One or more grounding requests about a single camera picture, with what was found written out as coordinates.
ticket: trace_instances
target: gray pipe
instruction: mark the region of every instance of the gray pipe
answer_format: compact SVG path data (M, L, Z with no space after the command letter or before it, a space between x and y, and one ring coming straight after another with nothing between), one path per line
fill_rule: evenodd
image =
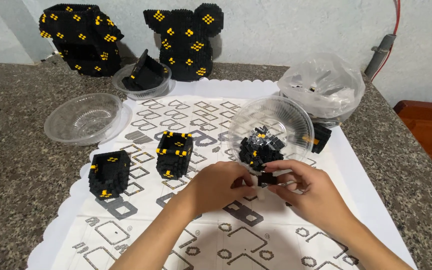
M379 47L372 47L371 51L374 51L374 55L372 56L371 61L368 64L368 67L364 71L364 74L369 78L372 78L375 73L378 71L379 66L384 61L386 55L389 52L389 48L393 45L396 39L395 34L387 34L379 44Z

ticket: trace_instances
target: plastic bag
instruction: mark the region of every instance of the plastic bag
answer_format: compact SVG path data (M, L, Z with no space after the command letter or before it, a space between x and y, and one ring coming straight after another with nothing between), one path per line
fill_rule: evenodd
M277 82L280 95L295 101L315 123L341 125L364 95L359 69L333 53L313 53L291 66Z

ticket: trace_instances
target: right hand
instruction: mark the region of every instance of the right hand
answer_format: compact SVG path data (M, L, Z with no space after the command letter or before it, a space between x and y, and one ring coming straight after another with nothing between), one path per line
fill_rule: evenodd
M325 171L291 159L268 162L264 171L287 169L292 172L279 175L278 183L294 183L286 187L270 185L268 189L296 207L302 218L338 238L348 232L350 225L359 223ZM296 189L303 194L294 193Z

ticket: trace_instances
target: clear plastic bowl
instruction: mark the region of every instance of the clear plastic bowl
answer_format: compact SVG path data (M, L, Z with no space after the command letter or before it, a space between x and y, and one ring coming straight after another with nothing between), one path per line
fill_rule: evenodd
M148 89L148 90L142 90L142 91L130 91L128 89L126 89L126 87L124 86L124 84L122 83L121 80L123 80L124 77L129 77L131 75L131 72L133 71L133 67L135 66L135 64L130 64L127 65L125 67L123 67L122 69L118 70L114 76L113 76L113 85L121 92L124 92L130 99L133 100L148 100L148 99L152 99L155 98L161 94L163 94L165 91L171 91L174 87L174 82L172 82L171 80L171 69L165 65L165 64L161 64L162 66L164 66L167 70L166 73L164 73L164 78L163 78L163 82L155 88L152 89Z
M90 145L117 129L122 114L120 98L106 93L81 95L57 107L44 124L46 135L70 145Z
M285 160L303 161L313 149L315 131L308 114L294 101L281 96L266 96L244 104L229 125L229 149L237 161L250 172L248 164L239 157L241 141L251 135L255 127L266 126L285 147L281 149Z

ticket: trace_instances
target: shirt-shaped brick model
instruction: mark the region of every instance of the shirt-shaped brick model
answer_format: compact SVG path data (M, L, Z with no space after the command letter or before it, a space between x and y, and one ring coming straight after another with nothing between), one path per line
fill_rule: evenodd
M178 180L188 171L193 137L187 133L165 131L156 148L156 170L161 178Z
M128 188L131 160L124 150L97 154L89 170L89 191L99 200L118 198Z
M43 38L52 38L72 70L93 77L113 76L121 67L116 41L124 35L97 5L57 4L39 17Z
M161 34L159 61L178 81L207 77L213 69L213 48L209 38L223 29L224 13L216 4L201 4L187 9L145 10L146 24Z

